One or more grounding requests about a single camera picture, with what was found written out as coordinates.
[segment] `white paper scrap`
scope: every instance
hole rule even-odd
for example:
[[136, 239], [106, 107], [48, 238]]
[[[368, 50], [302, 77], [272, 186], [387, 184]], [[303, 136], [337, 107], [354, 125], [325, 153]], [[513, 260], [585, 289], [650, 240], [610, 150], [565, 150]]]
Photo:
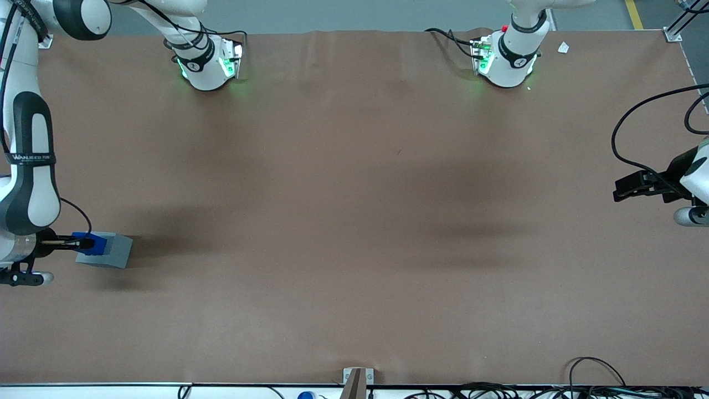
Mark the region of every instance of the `white paper scrap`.
[[566, 44], [566, 42], [562, 42], [562, 45], [559, 46], [558, 51], [559, 51], [561, 54], [566, 54], [566, 53], [568, 53], [568, 52], [569, 52], [569, 45]]

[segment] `gray floor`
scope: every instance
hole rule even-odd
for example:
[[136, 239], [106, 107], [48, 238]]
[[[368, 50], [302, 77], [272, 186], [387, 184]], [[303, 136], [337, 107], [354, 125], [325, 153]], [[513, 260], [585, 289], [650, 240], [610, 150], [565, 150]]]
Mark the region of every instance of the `gray floor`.
[[[672, 1], [635, 0], [635, 3], [646, 29], [669, 26], [681, 14], [681, 9]], [[681, 35], [682, 47], [697, 83], [709, 82], [709, 14], [694, 18]]]
[[[152, 35], [155, 30], [124, 6], [113, 6], [114, 35]], [[556, 10], [559, 29], [632, 29], [623, 0], [597, 0], [591, 7]], [[201, 17], [213, 29], [249, 33], [310, 31], [423, 31], [439, 27], [468, 31], [495, 28], [510, 20], [502, 0], [210, 0]]]

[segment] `yellow floor line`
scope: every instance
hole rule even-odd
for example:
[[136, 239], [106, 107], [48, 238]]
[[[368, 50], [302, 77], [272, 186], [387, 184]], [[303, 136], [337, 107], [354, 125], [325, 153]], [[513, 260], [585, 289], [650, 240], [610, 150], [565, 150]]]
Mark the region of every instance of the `yellow floor line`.
[[630, 14], [632, 27], [634, 29], [643, 29], [640, 15], [637, 13], [637, 7], [635, 7], [635, 0], [625, 0], [625, 6], [627, 7], [627, 13]]

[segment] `brown paper sheet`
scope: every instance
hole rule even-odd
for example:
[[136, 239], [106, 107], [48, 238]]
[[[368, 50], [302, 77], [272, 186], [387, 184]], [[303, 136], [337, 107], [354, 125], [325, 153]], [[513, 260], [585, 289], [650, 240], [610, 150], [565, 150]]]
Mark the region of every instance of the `brown paper sheet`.
[[[57, 38], [40, 80], [60, 192], [135, 248], [128, 270], [56, 253], [36, 266], [51, 286], [0, 288], [0, 381], [358, 365], [382, 383], [561, 383], [599, 356], [632, 384], [705, 382], [706, 231], [673, 223], [683, 204], [611, 195], [634, 168], [610, 132], [693, 83], [681, 49], [659, 31], [542, 49], [498, 89], [428, 33], [258, 35], [243, 79], [200, 93], [158, 38]], [[620, 150], [663, 170], [699, 142], [681, 125], [694, 96], [640, 109]], [[65, 207], [56, 228], [84, 224]]]

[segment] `wire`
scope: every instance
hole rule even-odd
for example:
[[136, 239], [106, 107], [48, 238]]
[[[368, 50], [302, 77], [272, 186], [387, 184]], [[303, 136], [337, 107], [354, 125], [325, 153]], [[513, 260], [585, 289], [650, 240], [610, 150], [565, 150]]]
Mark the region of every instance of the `wire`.
[[[84, 235], [84, 237], [85, 237], [85, 236], [88, 236], [89, 234], [91, 234], [91, 232], [94, 230], [94, 227], [91, 225], [91, 219], [89, 218], [89, 215], [87, 215], [86, 212], [84, 212], [83, 209], [79, 208], [79, 206], [77, 206], [75, 203], [69, 201], [68, 199], [61, 198], [61, 197], [60, 197], [60, 200], [62, 200], [62, 202], [68, 204], [68, 205], [71, 206], [72, 208], [76, 209], [80, 214], [82, 214], [82, 216], [84, 217], [84, 219], [86, 219], [86, 225], [88, 226], [88, 228], [86, 229], [86, 235]], [[77, 238], [77, 239], [73, 239], [73, 240], [69, 240], [69, 241], [66, 241], [64, 244], [73, 244], [73, 243], [76, 243], [76, 242], [81, 241], [82, 238], [83, 238], [83, 237]]]
[[[460, 388], [462, 390], [470, 390], [470, 393], [468, 394], [468, 399], [477, 399], [490, 392], [494, 393], [498, 399], [520, 399], [519, 393], [516, 389], [510, 386], [504, 386], [496, 383], [467, 383], [461, 385]], [[476, 391], [480, 392], [473, 396], [473, 392]]]
[[[7, 45], [7, 38], [10, 35], [10, 26], [12, 25], [12, 18], [15, 16], [17, 11], [17, 4], [12, 3], [10, 6], [10, 12], [8, 13], [7, 19], [5, 21], [5, 27], [2, 31], [2, 37], [0, 38], [0, 46], [2, 47], [2, 55], [5, 55], [5, 47]], [[7, 139], [5, 138], [5, 121], [4, 121], [4, 107], [5, 107], [5, 88], [7, 87], [7, 77], [10, 74], [10, 64], [12, 63], [12, 57], [14, 57], [14, 51], [10, 52], [5, 62], [5, 68], [2, 74], [2, 81], [0, 82], [0, 127], [2, 127], [2, 134], [0, 135], [0, 142], [2, 142], [2, 149], [5, 154], [10, 152], [10, 148], [7, 146]]]
[[441, 35], [445, 36], [448, 40], [452, 40], [453, 43], [455, 43], [455, 45], [458, 47], [458, 49], [459, 49], [463, 54], [465, 54], [465, 55], [467, 55], [468, 57], [473, 58], [473, 59], [475, 59], [475, 60], [482, 60], [482, 59], [483, 59], [483, 57], [481, 57], [480, 55], [475, 55], [475, 54], [468, 53], [468, 52], [463, 48], [463, 46], [461, 46], [461, 44], [470, 45], [470, 41], [465, 41], [465, 40], [458, 39], [457, 37], [455, 37], [455, 34], [453, 34], [453, 30], [452, 30], [452, 29], [448, 30], [448, 33], [446, 33], [446, 32], [444, 32], [444, 31], [440, 30], [439, 28], [429, 28], [429, 29], [426, 29], [425, 32], [440, 33]]
[[605, 366], [607, 366], [608, 368], [613, 370], [613, 373], [615, 373], [615, 375], [618, 376], [618, 379], [620, 380], [620, 383], [623, 386], [627, 386], [627, 384], [625, 383], [625, 379], [623, 379], [623, 376], [621, 376], [620, 373], [618, 373], [618, 370], [616, 370], [615, 367], [611, 366], [610, 363], [608, 363], [607, 361], [605, 361], [603, 359], [599, 359], [597, 357], [582, 356], [582, 357], [578, 358], [574, 362], [574, 364], [571, 365], [571, 368], [569, 369], [569, 387], [574, 386], [574, 369], [576, 368], [576, 366], [579, 365], [579, 363], [581, 363], [584, 360], [592, 360], [592, 361], [595, 361], [596, 363], [604, 364]]
[[430, 392], [429, 390], [424, 390], [422, 393], [414, 393], [413, 395], [409, 395], [409, 396], [405, 397], [404, 399], [418, 399], [418, 396], [421, 396], [421, 395], [426, 395], [426, 397], [433, 396], [434, 398], [438, 398], [438, 399], [448, 399], [439, 393]]
[[448, 32], [445, 32], [445, 31], [443, 31], [442, 29], [439, 29], [439, 28], [429, 28], [429, 29], [426, 29], [424, 32], [440, 33], [441, 35], [443, 35], [443, 36], [445, 36], [446, 38], [448, 38], [448, 40], [455, 40], [455, 41], [457, 41], [457, 42], [460, 43], [460, 44], [470, 45], [470, 42], [469, 42], [469, 41], [465, 41], [465, 40], [462, 40], [462, 39], [458, 39], [458, 38], [456, 38], [455, 36], [449, 36], [449, 33], [448, 33]]
[[194, 29], [190, 28], [185, 28], [183, 26], [180, 26], [176, 24], [175, 22], [172, 21], [167, 15], [165, 15], [162, 11], [160, 11], [158, 8], [153, 6], [152, 4], [147, 3], [145, 0], [138, 0], [140, 3], [144, 4], [146, 7], [148, 7], [152, 12], [156, 13], [157, 16], [160, 18], [166, 20], [170, 25], [174, 26], [175, 28], [182, 29], [183, 31], [186, 32], [192, 32], [192, 33], [210, 33], [212, 35], [232, 35], [234, 33], [240, 33], [244, 35], [244, 41], [246, 41], [246, 37], [248, 34], [245, 31], [230, 31], [230, 32], [217, 32], [213, 29], [210, 28], [205, 28], [204, 26], [201, 27], [201, 30], [195, 31]]
[[679, 195], [682, 195], [682, 192], [683, 192], [683, 191], [681, 191], [680, 189], [678, 189], [674, 184], [672, 184], [671, 182], [669, 182], [666, 178], [664, 178], [662, 175], [660, 175], [657, 171], [655, 171], [655, 170], [652, 169], [651, 167], [649, 167], [649, 166], [647, 166], [647, 165], [643, 165], [643, 164], [641, 164], [641, 163], [638, 163], [638, 162], [635, 162], [635, 161], [632, 161], [632, 160], [629, 160], [629, 159], [627, 159], [627, 158], [622, 157], [622, 156], [618, 153], [618, 149], [617, 149], [616, 144], [615, 144], [615, 137], [618, 135], [618, 131], [620, 130], [620, 127], [622, 126], [623, 122], [625, 122], [625, 120], [630, 116], [630, 114], [633, 113], [633, 111], [635, 111], [636, 109], [640, 108], [641, 106], [643, 106], [643, 105], [645, 105], [645, 104], [647, 104], [647, 103], [649, 103], [649, 102], [653, 102], [653, 101], [656, 100], [656, 99], [661, 99], [661, 98], [663, 98], [663, 97], [667, 97], [667, 96], [671, 96], [671, 95], [679, 94], [679, 93], [684, 93], [684, 92], [689, 92], [689, 91], [691, 91], [691, 90], [707, 89], [707, 88], [709, 88], [709, 83], [705, 83], [705, 84], [695, 84], [694, 86], [682, 87], [682, 88], [680, 88], [680, 89], [670, 90], [669, 92], [664, 92], [664, 93], [661, 93], [661, 94], [654, 95], [654, 96], [652, 96], [652, 97], [650, 97], [650, 98], [647, 98], [647, 99], [644, 99], [644, 100], [642, 100], [641, 102], [639, 102], [639, 103], [637, 103], [636, 105], [634, 105], [631, 109], [629, 109], [627, 112], [625, 112], [625, 114], [623, 115], [622, 118], [620, 118], [620, 120], [618, 121], [618, 124], [616, 124], [616, 125], [615, 125], [615, 128], [613, 129], [613, 134], [610, 136], [610, 148], [613, 150], [613, 155], [615, 155], [615, 157], [616, 157], [620, 162], [627, 163], [628, 165], [635, 166], [636, 168], [640, 168], [640, 169], [646, 170], [648, 173], [651, 173], [653, 176], [655, 176], [656, 179], [658, 179], [659, 181], [663, 182], [667, 187], [669, 187], [670, 189], [672, 189], [672, 191], [676, 192], [676, 193], [679, 194]]
[[273, 388], [272, 386], [267, 387], [268, 389], [274, 391], [276, 395], [278, 395], [281, 399], [286, 399], [283, 394], [281, 394], [279, 391], [276, 390], [276, 388]]
[[179, 389], [177, 390], [177, 399], [186, 399], [187, 395], [189, 395], [189, 391], [191, 391], [191, 390], [192, 390], [192, 386], [185, 386], [185, 385], [180, 386]]
[[704, 7], [706, 7], [706, 5], [703, 6], [702, 9], [693, 10], [693, 9], [689, 6], [689, 4], [687, 4], [687, 1], [686, 1], [686, 0], [685, 0], [685, 1], [682, 1], [682, 2], [679, 4], [679, 6], [684, 10], [684, 12], [690, 13], [690, 14], [705, 14], [705, 13], [709, 13], [709, 9], [706, 9], [706, 10], [704, 9]]
[[702, 94], [701, 96], [699, 96], [699, 98], [696, 99], [696, 100], [694, 100], [694, 102], [692, 103], [692, 105], [689, 106], [689, 109], [687, 110], [687, 113], [684, 114], [684, 127], [685, 127], [687, 130], [689, 130], [691, 133], [694, 133], [694, 134], [701, 134], [701, 135], [709, 134], [709, 130], [697, 130], [697, 129], [693, 128], [692, 125], [690, 125], [690, 123], [689, 123], [689, 117], [692, 115], [692, 112], [694, 112], [694, 109], [695, 109], [702, 101], [704, 101], [704, 99], [707, 98], [707, 97], [709, 97], [709, 92], [706, 92], [706, 93]]

